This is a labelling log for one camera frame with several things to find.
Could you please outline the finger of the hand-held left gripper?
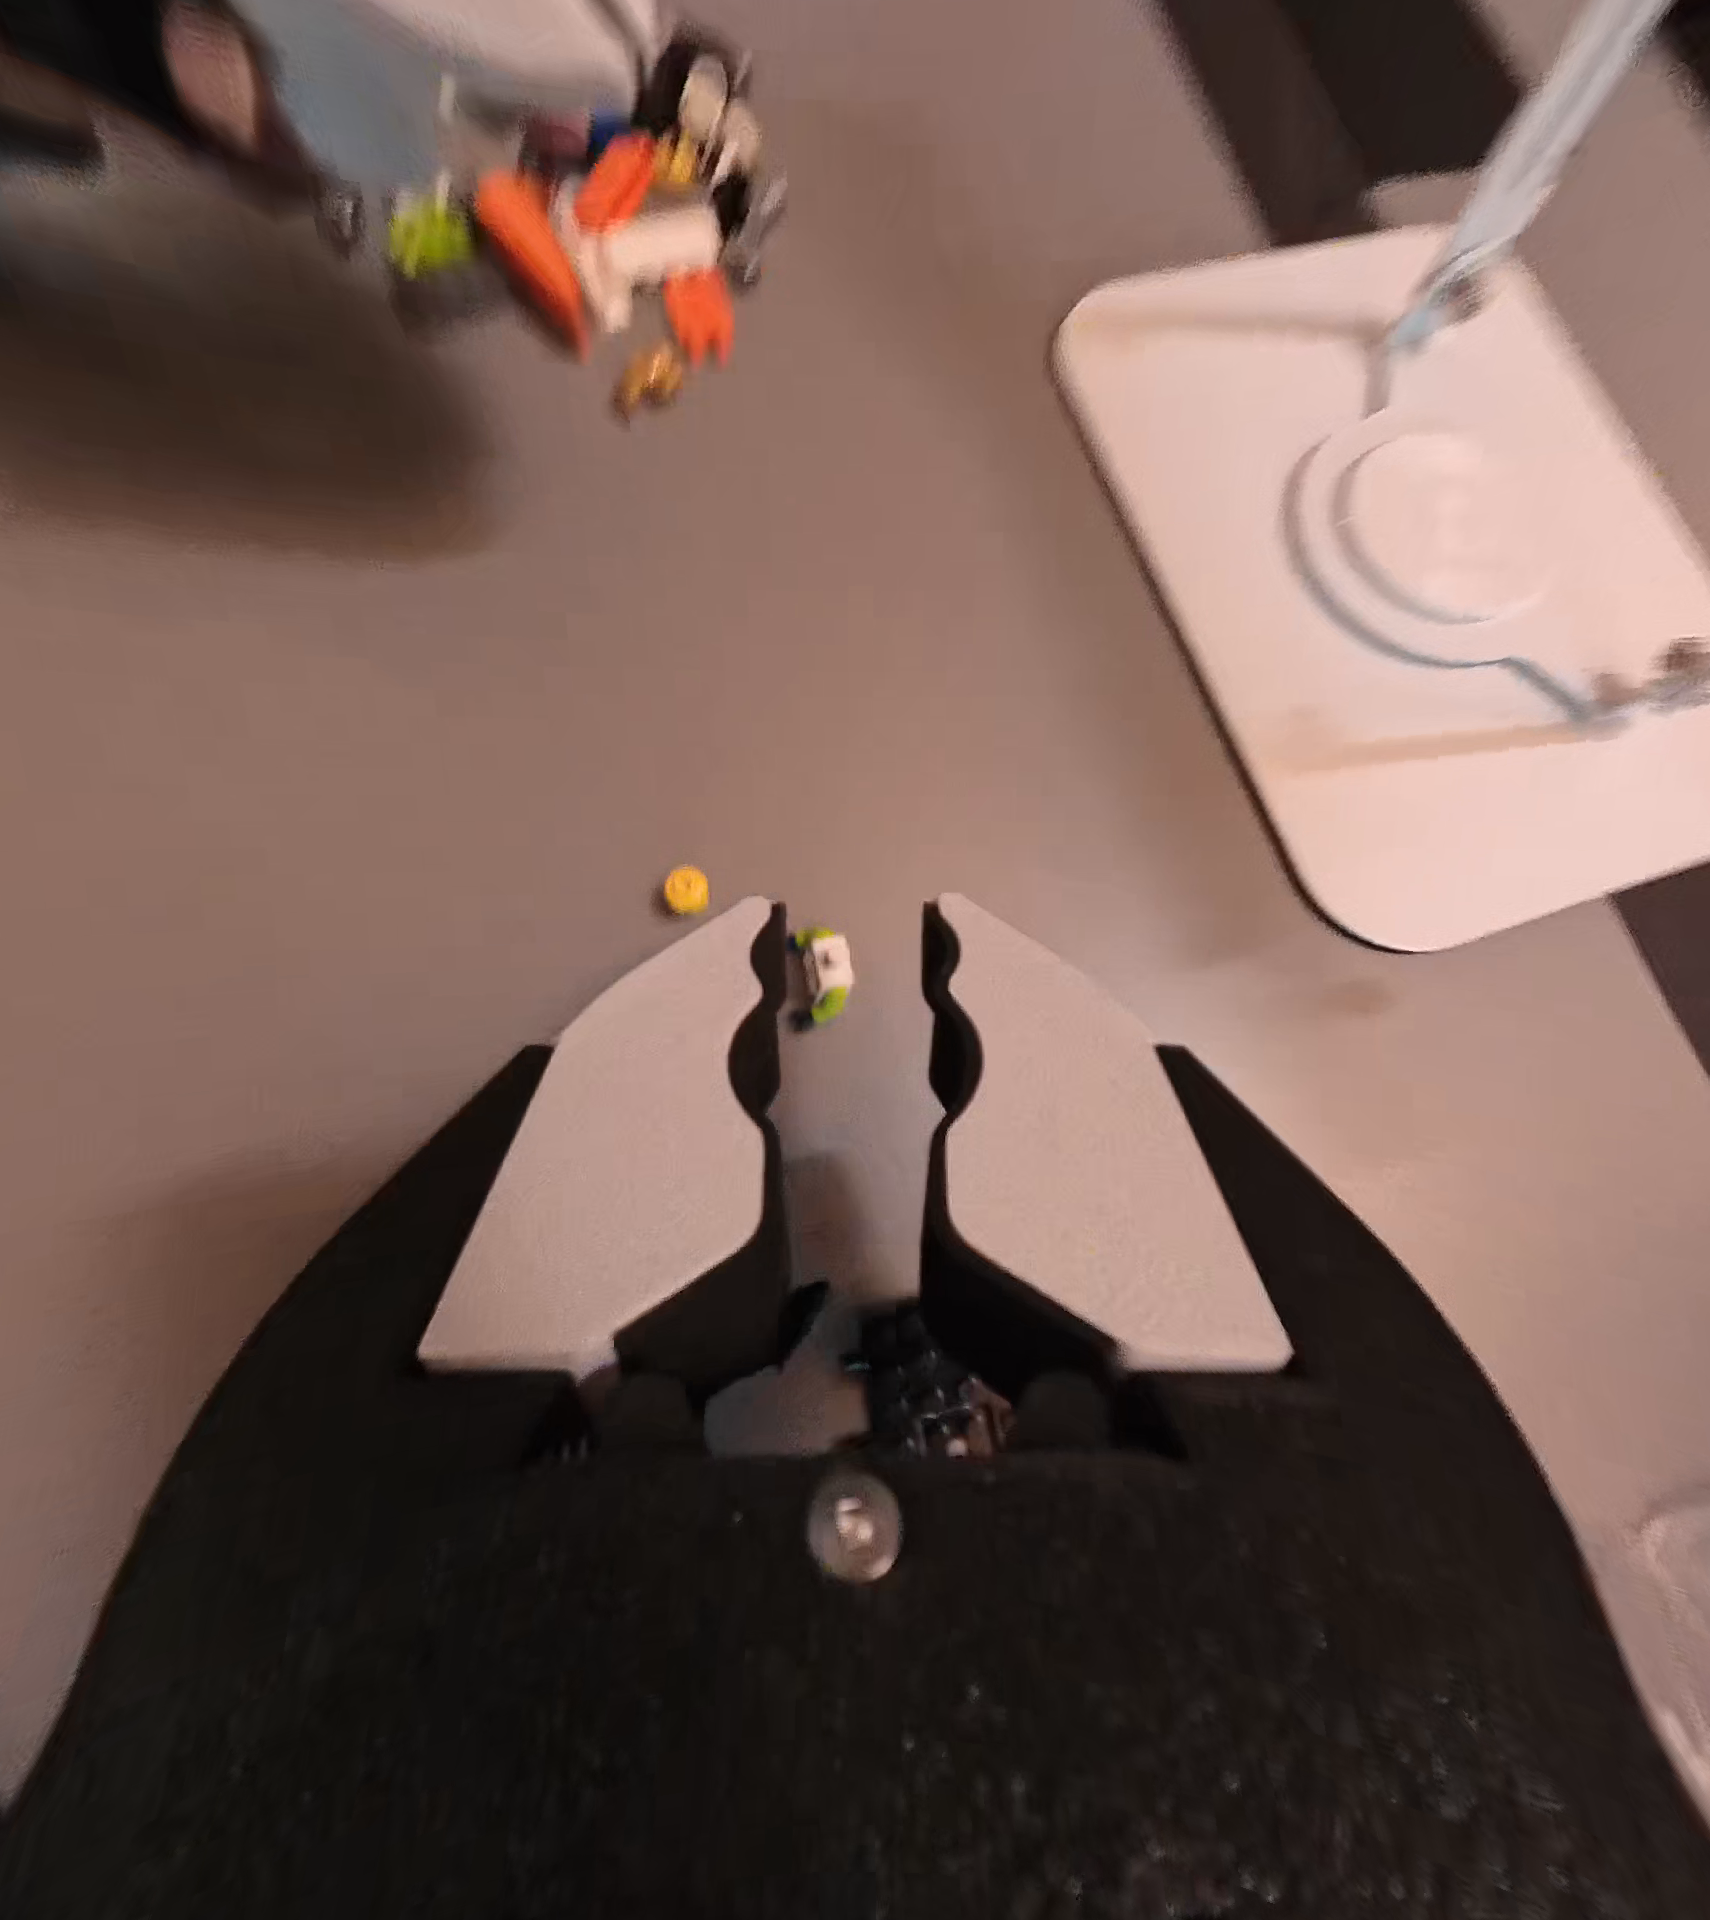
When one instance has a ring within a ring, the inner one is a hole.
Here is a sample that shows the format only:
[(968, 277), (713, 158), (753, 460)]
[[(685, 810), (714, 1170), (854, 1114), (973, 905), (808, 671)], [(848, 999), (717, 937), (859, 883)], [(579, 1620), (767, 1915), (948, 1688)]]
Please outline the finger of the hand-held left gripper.
[(433, 152), (447, 84), (488, 111), (633, 106), (669, 27), (654, 2), (237, 2), (313, 152)]

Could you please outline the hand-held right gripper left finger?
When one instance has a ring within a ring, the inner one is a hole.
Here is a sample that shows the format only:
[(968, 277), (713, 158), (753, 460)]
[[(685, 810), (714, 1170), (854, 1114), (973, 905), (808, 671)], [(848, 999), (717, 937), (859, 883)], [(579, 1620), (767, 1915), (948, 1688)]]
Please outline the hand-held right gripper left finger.
[(772, 1361), (786, 933), (780, 901), (745, 896), (560, 1030), (420, 1333), (425, 1368), (730, 1382)]

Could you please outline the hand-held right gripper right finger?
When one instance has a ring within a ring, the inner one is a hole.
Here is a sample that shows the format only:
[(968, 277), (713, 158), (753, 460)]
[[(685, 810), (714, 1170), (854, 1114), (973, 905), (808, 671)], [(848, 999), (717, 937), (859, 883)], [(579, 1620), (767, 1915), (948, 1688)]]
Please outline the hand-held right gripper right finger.
[(920, 1302), (990, 1382), (1279, 1374), (1290, 1333), (1152, 1030), (961, 892), (925, 905)]

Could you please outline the pile of lego pieces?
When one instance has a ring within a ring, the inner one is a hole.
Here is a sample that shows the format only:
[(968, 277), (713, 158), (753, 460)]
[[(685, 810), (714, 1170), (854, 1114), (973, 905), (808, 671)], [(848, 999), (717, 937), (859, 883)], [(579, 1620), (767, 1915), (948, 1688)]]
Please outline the pile of lego pieces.
[(702, 365), (727, 365), (737, 303), (790, 212), (748, 46), (672, 3), (628, 108), (488, 110), (445, 86), (436, 146), (380, 196), (379, 257), (403, 323), (521, 314), (580, 362), (643, 309), (610, 406), (660, 411)]

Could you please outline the green white lego minifigure torso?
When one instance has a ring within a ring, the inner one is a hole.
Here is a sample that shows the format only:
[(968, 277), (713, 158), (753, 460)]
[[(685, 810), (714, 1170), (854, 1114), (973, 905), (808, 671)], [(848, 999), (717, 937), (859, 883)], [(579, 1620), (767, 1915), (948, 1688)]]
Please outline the green white lego minifigure torso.
[(841, 1020), (857, 985), (848, 936), (835, 925), (802, 924), (790, 929), (788, 947), (801, 993), (793, 1028), (806, 1034)]

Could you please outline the white wire screen stand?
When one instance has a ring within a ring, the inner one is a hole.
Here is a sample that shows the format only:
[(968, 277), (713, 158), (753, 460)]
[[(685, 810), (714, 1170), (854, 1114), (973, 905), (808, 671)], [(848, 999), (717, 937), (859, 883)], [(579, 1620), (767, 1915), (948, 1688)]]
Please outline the white wire screen stand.
[(1588, 3), (1452, 225), (1113, 280), (1092, 466), (1309, 903), (1465, 947), (1710, 861), (1710, 564), (1520, 259), (1670, 3)]

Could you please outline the black lego chassis piece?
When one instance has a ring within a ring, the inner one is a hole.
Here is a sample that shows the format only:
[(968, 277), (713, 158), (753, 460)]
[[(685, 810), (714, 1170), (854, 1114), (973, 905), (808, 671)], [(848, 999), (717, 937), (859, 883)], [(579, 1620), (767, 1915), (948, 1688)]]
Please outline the black lego chassis piece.
[(983, 1462), (1012, 1446), (1011, 1402), (936, 1342), (917, 1302), (862, 1312), (841, 1368), (861, 1387), (867, 1419), (845, 1449)]

